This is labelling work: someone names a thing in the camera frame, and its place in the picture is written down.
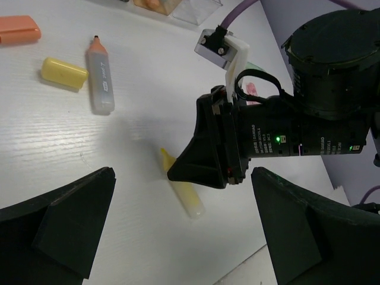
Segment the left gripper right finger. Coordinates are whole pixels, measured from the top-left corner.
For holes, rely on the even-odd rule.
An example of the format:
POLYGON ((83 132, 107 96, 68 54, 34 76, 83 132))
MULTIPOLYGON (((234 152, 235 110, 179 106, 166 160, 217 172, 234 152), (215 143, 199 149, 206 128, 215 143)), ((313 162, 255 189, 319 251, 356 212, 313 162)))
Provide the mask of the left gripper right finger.
POLYGON ((350 207, 264 167, 251 180, 278 284, 379 284, 379 204, 350 207))

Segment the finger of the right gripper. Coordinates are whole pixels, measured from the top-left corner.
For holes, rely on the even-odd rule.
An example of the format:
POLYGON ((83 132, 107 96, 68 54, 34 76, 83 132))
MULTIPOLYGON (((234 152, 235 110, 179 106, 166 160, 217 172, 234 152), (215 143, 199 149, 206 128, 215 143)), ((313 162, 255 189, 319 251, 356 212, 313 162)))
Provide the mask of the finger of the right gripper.
POLYGON ((167 177, 174 182, 190 182, 216 189, 234 183, 234 171, 226 151, 226 132, 222 116, 214 113, 224 100, 206 94, 197 99, 194 135, 170 167, 167 177))

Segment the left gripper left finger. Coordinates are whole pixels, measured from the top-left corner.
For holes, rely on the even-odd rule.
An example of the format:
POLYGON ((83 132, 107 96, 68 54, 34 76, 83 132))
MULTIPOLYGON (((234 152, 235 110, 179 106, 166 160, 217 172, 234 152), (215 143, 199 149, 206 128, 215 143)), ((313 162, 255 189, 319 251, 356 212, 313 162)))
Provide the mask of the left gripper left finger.
POLYGON ((82 284, 91 273, 116 178, 103 167, 1 209, 1 284, 82 284))

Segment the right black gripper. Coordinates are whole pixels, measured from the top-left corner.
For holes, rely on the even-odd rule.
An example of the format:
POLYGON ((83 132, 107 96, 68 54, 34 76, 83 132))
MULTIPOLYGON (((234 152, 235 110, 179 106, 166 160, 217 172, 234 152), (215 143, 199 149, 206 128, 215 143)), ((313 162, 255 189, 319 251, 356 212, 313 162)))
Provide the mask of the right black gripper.
POLYGON ((255 158, 328 156, 360 153, 370 128, 369 112, 357 112, 330 121, 308 116, 280 96, 247 105, 229 103, 223 86, 212 88, 220 96, 220 136, 226 155, 227 182, 237 185, 246 178, 249 162, 255 158))

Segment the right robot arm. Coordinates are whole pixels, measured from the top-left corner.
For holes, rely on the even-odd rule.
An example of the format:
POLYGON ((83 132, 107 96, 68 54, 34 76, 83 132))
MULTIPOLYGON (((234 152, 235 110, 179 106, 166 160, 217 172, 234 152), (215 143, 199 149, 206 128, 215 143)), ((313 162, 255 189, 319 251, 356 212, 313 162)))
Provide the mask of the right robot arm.
POLYGON ((194 136, 171 181, 223 189, 255 158, 357 154, 379 120, 379 10, 331 12, 285 43, 293 94, 272 75, 242 71, 197 100, 194 136))

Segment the pink utility knife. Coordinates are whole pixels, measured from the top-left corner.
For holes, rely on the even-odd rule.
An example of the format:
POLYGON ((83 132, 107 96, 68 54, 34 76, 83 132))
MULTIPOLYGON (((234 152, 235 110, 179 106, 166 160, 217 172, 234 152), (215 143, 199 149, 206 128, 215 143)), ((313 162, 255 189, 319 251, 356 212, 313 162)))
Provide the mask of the pink utility knife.
POLYGON ((258 105, 258 104, 260 104, 260 102, 258 102, 258 101, 249 100, 250 97, 257 97, 258 96, 257 89, 256 89, 254 83, 246 83, 243 91, 245 93, 245 100, 246 100, 247 105, 258 105))

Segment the green utility knife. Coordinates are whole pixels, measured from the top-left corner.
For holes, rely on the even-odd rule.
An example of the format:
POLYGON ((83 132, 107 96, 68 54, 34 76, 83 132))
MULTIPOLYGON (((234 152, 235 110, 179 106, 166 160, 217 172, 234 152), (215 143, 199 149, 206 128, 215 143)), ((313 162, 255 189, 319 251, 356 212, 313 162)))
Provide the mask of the green utility knife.
POLYGON ((255 70, 259 70, 259 71, 264 71, 265 72, 265 70, 263 68, 261 68, 258 65, 253 64, 252 62, 247 62, 246 66, 245 66, 245 69, 255 69, 255 70))

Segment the orange highlighter pen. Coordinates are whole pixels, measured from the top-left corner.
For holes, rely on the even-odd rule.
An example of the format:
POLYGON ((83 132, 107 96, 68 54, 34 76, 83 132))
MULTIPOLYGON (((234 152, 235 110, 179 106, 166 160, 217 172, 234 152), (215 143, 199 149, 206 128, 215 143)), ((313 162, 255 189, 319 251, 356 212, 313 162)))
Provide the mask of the orange highlighter pen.
POLYGON ((109 56, 98 35, 94 36, 87 49, 86 60, 92 110, 95 114, 109 115, 115 110, 115 99, 109 56))

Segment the clear plastic bin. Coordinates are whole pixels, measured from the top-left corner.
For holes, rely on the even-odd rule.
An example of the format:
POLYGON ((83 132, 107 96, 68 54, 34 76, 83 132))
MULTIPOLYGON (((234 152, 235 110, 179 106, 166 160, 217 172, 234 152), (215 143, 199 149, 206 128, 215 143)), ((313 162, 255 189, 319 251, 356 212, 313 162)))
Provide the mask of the clear plastic bin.
POLYGON ((177 20, 199 26, 223 4, 215 0, 183 0, 173 10, 172 16, 177 20))

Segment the yellow highlighter cap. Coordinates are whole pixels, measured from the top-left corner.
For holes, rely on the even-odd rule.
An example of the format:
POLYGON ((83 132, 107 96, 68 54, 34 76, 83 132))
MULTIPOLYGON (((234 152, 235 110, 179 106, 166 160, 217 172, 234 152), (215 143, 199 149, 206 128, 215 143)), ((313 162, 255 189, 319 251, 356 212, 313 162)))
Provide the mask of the yellow highlighter cap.
POLYGON ((41 76, 44 80, 80 90, 88 79, 88 71, 85 68, 47 57, 42 63, 41 76))

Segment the orange highlighter cap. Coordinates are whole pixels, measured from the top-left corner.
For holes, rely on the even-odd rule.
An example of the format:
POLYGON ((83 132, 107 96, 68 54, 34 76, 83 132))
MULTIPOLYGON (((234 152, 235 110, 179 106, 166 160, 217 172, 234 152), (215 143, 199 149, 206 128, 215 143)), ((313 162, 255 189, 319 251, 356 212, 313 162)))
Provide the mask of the orange highlighter cap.
POLYGON ((29 15, 1 17, 1 44, 16 45, 38 41, 42 36, 39 26, 29 15))

